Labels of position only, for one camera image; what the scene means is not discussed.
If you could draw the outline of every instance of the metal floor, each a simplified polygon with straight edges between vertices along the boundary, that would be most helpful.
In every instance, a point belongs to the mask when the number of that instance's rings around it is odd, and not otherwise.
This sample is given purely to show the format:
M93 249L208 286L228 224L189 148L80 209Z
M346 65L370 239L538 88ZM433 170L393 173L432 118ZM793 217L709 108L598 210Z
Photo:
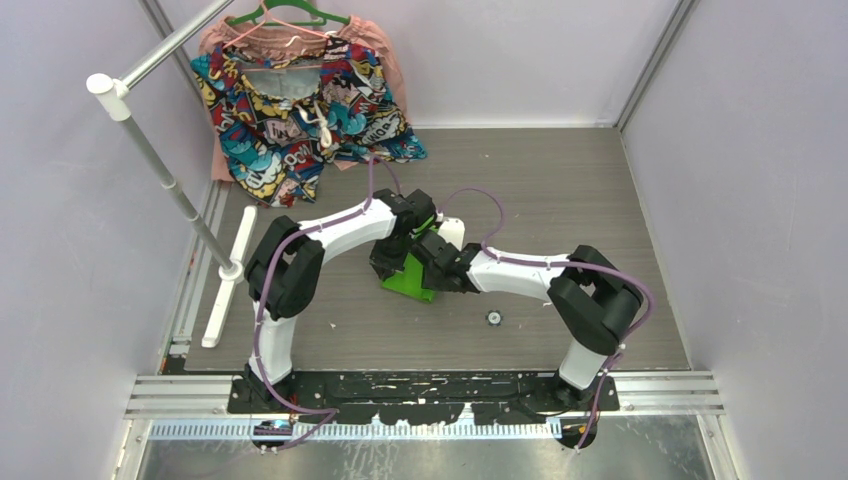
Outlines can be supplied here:
M688 368L680 335L648 237L621 140L613 129L424 130L419 137L430 158L392 165L405 193L421 188L437 205L464 186L484 187L503 201L506 227L492 245L531 254L571 252L579 244L598 248L619 269L642 278L660 301L655 316L627 342L621 369ZM316 204L259 212L252 245L279 215L319 218L360 202L367 170L321 176ZM391 187L385 169L375 169L377 188ZM218 238L229 250L246 205L230 189ZM479 241L498 221L495 205L469 192L446 210L466 224L465 241ZM423 304L380 288L368 264L371 245L324 266L315 299L295 331L293 362L299 370L354 369L555 369L570 335L551 306L510 294L439 294ZM242 283L236 290L220 344L200 347L218 289L218 265L205 273L190 371L241 370L251 350L253 308ZM504 322L489 327L489 310Z
M553 439L309 442L279 455L249 441L151 441L139 479L712 480L694 417L602 417L579 456Z

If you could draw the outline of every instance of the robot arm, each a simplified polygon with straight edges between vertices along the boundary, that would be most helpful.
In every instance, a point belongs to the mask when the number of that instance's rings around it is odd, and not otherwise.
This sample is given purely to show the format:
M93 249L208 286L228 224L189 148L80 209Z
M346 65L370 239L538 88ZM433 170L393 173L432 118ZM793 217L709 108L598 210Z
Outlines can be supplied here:
M357 211L362 214L332 227L322 227ZM432 218L435 211L430 197L420 190L402 197L386 189L375 192L367 208L362 202L318 220L296 223L288 216L282 216L271 223L245 268L245 277L254 311L262 310L259 351L272 384L291 373L291 348L297 316L315 295L321 267L337 255L374 240L400 243L402 248L407 239L411 239L412 231ZM260 293L277 246L298 230L316 226L318 231L295 239L286 248L285 253L294 255L294 258L291 261L279 260L271 279L268 300L260 306ZM256 359L251 356L248 363L251 371L259 377Z
M605 359L616 352L642 304L638 291L610 275L550 266L571 260L614 268L592 247L580 246L570 255L551 257L490 250L496 257L548 266L515 265L492 258L479 244L470 243L459 250L432 230L420 233L420 228L434 219L436 213L432 199L420 190L407 197L381 190L374 194L370 207L367 210L364 207L360 204L300 224L280 217L272 223L248 263L245 276L254 308L264 310L260 351L272 384L292 370L291 345L296 318L314 296L321 266L336 255L370 241L376 240L370 260L380 278L402 271L406 256L412 253L424 265L424 288L459 293L509 292L550 301L575 339L559 367L559 377L578 391L591 385ZM268 264L280 242L301 228L325 225L357 210L363 210L364 214L292 242L286 253L296 254L294 259L291 263L280 260L268 302L264 308L259 305ZM583 289L589 286L594 287L591 294ZM249 363L258 376L255 359L251 358Z
M581 245L571 255L541 257L482 251L468 244L461 251L427 232L412 246L424 264L424 287L452 292L508 292L550 301L565 322L574 342L560 364L559 377L576 390L588 388L604 361L613 355L642 305L642 295L607 274L574 267L552 267L570 260L615 268L596 249ZM525 260L546 267L501 262ZM582 287L594 287L590 294Z

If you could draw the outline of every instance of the reflective metal surface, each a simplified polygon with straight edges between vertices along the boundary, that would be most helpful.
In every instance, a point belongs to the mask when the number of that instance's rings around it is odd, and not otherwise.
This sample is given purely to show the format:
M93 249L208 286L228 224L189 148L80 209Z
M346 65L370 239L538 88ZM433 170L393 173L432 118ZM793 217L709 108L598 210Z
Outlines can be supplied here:
M698 422L607 417L573 455L556 440L310 442L260 456L249 441L150 441L141 479L696 479L711 480Z

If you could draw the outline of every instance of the white wall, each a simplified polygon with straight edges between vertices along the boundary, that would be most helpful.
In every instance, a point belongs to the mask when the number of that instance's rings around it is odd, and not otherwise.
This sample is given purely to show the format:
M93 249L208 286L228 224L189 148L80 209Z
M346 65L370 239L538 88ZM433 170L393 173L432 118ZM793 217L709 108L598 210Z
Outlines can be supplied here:
M848 4L700 2L625 131L754 479L845 478Z
M133 1L7 2L0 27L0 478L107 478L190 232L85 79L124 73L158 39ZM211 134L197 97L168 63L129 100L199 201Z
M160 0L174 25L207 3ZM228 11L242 15L257 3L236 0ZM388 33L419 126L612 125L676 3L317 1ZM197 43L187 48L193 56Z

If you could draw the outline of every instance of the pink hanger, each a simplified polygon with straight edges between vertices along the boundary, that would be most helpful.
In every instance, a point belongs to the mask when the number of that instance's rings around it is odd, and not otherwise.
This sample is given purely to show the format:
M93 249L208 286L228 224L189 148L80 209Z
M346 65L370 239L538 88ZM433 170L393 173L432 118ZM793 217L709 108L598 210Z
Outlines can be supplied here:
M237 41L241 40L242 38L244 38L244 37L246 37L246 36L250 35L251 33L253 33L253 31L254 31L254 30L257 30L258 28L260 28L260 27L262 27L263 25L265 25L265 24L268 22L268 20L271 20L271 21L277 22L277 23L279 23L280 25L285 25L285 26L290 27L290 28L293 28L293 29L295 29L295 30L300 30L301 32L311 33L312 35L317 35L317 36L319 36L319 37L321 37L321 38L327 38L327 35L326 35L326 34L324 34L324 33L322 33L322 32L316 32L315 30L309 30L309 29L307 29L307 28L301 28L301 27L298 27L297 25L292 25L292 24L290 24L290 23L286 23L286 22L284 22L284 21L280 20L279 18L275 18L275 17L273 17L273 16L271 15L271 11L270 11L270 10L268 10L268 7L267 7L267 6L265 6L265 0L261 0L261 1L259 2L259 6L260 6L260 7L262 7L262 10L264 10L264 11L265 11L265 15L263 15L263 16L262 16L262 21L261 21L261 22L259 22L258 24L256 24L256 26L255 26L255 27L251 28L250 30L248 30L248 31L246 31L246 32L244 32L244 33L242 33L242 34L241 34L241 35L239 35L238 37L236 37L236 38L232 39L231 41L227 42L227 43L224 45L224 47L223 47L223 48L227 48L227 47L231 46L232 44L236 43Z

